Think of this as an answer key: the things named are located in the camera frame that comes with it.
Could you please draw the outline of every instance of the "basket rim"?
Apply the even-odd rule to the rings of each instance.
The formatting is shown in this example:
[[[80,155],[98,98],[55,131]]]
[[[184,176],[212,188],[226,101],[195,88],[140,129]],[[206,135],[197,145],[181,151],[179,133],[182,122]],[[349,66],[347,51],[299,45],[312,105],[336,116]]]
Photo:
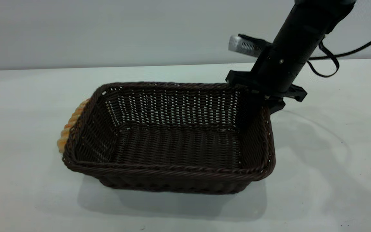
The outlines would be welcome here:
[[[63,162],[71,170],[81,172],[87,175],[135,175],[135,176],[153,176],[153,177],[181,177],[181,178],[198,178],[198,179],[216,179],[216,180],[234,180],[234,181],[256,181],[261,180],[273,171],[275,166],[275,154],[273,142],[268,143],[269,162],[265,167],[256,167],[252,169],[227,169],[227,168],[209,168],[199,166],[184,166],[184,165],[144,165],[144,164],[117,164],[117,163],[95,163],[81,161],[75,158],[74,145],[79,143],[84,126],[89,120],[89,117],[94,109],[94,105],[99,100],[101,95],[109,88],[119,87],[129,88],[156,88],[164,90],[227,90],[230,89],[225,83],[205,84],[205,83],[174,83],[174,82],[115,82],[105,84],[97,88],[87,105],[85,106],[81,116],[70,129],[70,135],[65,145],[63,153]],[[233,90],[243,90],[246,87],[237,86]],[[267,132],[270,136],[269,140],[273,140],[271,133],[271,125],[267,126]]]

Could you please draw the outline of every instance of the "basket bottom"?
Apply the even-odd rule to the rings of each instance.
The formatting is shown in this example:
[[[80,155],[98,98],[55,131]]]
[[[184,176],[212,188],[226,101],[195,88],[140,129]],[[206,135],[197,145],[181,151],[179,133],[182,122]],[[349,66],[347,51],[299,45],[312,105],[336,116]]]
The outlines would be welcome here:
[[[111,163],[241,168],[238,133],[232,125],[169,127],[126,124]]]
[[[96,177],[107,187],[140,191],[171,191],[200,194],[235,194],[243,191],[250,181],[225,182],[196,179],[160,179],[147,177]]]

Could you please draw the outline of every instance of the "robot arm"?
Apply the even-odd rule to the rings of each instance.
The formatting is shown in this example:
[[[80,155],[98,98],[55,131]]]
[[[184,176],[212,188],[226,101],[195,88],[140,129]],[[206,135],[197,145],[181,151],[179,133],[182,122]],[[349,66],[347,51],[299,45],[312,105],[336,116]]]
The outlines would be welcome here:
[[[259,55],[250,72],[230,71],[230,85],[248,86],[266,100],[272,113],[284,107],[283,97],[302,101],[303,88],[293,81],[326,34],[353,9],[356,0],[295,0],[273,43],[246,35],[232,37],[229,49]]]

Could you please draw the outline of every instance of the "white wall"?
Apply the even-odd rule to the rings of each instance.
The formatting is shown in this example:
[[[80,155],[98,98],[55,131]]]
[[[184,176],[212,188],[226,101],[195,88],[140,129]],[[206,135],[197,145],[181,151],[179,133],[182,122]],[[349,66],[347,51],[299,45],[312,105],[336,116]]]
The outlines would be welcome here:
[[[272,41],[294,0],[0,0],[0,69],[251,62],[232,34]],[[371,0],[326,39],[371,40]],[[371,58],[371,47],[350,58]]]

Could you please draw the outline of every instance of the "wicker basket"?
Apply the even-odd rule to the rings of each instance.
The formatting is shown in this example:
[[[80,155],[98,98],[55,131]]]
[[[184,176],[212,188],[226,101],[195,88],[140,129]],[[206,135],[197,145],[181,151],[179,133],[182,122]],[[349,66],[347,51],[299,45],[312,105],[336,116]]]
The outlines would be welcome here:
[[[227,84],[107,84],[70,129],[63,161],[111,188],[237,193],[274,169],[270,112]]]

